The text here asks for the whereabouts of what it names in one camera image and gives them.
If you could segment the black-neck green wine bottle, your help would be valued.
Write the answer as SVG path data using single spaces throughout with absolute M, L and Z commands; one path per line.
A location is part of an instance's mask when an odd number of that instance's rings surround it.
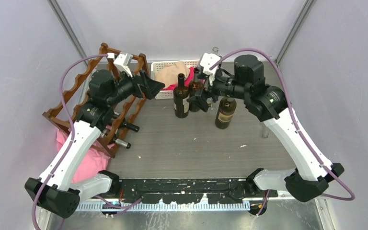
M 114 115 L 113 115 L 113 117 L 112 117 L 112 119 L 111 119 L 111 123 L 112 123 L 115 119 L 117 119 L 119 116 L 120 116 L 120 114 L 114 114 Z M 132 124 L 132 123 L 128 122 L 128 121 L 126 120 L 126 118 L 125 118 L 125 117 L 123 117 L 122 122 L 121 122 L 121 123 L 120 123 L 120 125 L 119 125 L 119 128 L 127 128 L 127 129 L 129 129 L 129 130 L 134 131 L 134 132 L 139 132 L 139 129 L 140 129 L 140 127 L 139 127 L 139 126 L 136 126 L 136 125 L 134 125 L 134 124 Z

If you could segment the silver-neck dark wine bottle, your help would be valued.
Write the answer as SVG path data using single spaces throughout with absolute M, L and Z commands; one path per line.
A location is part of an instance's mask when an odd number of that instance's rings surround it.
M 117 144 L 119 146 L 122 146 L 126 149 L 129 149 L 131 148 L 131 144 L 129 142 L 126 142 L 122 139 L 119 138 L 119 134 L 118 134 L 118 131 L 117 130 L 113 135 L 112 135 L 112 138 L 111 138 L 111 142 L 114 143 L 114 144 Z M 111 132 L 110 129 L 108 128 L 105 128 L 104 131 L 101 133 L 100 135 L 100 138 L 105 138 L 109 133 Z

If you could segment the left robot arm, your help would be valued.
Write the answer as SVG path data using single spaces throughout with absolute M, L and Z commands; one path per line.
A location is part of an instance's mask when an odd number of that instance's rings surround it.
M 144 70 L 135 76 L 125 71 L 120 75 L 121 78 L 116 80 L 108 70 L 93 73 L 89 82 L 89 99 L 81 107 L 76 120 L 71 122 L 70 135 L 40 177 L 26 181 L 24 187 L 33 199 L 33 221 L 36 221 L 37 207 L 66 219 L 76 211 L 81 201 L 100 194 L 109 198 L 119 195 L 119 176 L 107 170 L 78 183 L 72 183 L 72 178 L 89 148 L 111 122 L 118 103 L 131 95 L 152 99 L 165 87 L 164 83 L 149 78 Z

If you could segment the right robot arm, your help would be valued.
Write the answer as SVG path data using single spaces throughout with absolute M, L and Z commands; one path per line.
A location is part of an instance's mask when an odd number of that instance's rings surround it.
M 204 53 L 199 61 L 197 77 L 205 81 L 189 102 L 208 110 L 208 98 L 219 96 L 241 99 L 245 108 L 258 118 L 284 146 L 295 169 L 270 171 L 259 168 L 247 177 L 247 191 L 258 197 L 265 190 L 289 192 L 301 202 L 324 194 L 329 183 L 339 177 L 344 168 L 328 160 L 314 145 L 287 104 L 284 91 L 266 84 L 264 65 L 254 55 L 235 58 L 234 73 L 228 74 L 217 66 L 219 56 Z

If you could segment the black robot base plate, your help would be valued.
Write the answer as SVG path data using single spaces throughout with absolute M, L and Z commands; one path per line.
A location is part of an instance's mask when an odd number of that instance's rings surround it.
M 121 179 L 119 187 L 107 194 L 99 194 L 106 200 L 121 199 L 133 203 L 141 199 L 143 204 L 198 204 L 202 198 L 208 204 L 237 204 L 246 198 L 263 199 L 266 192 L 254 187 L 242 178 L 205 179 Z

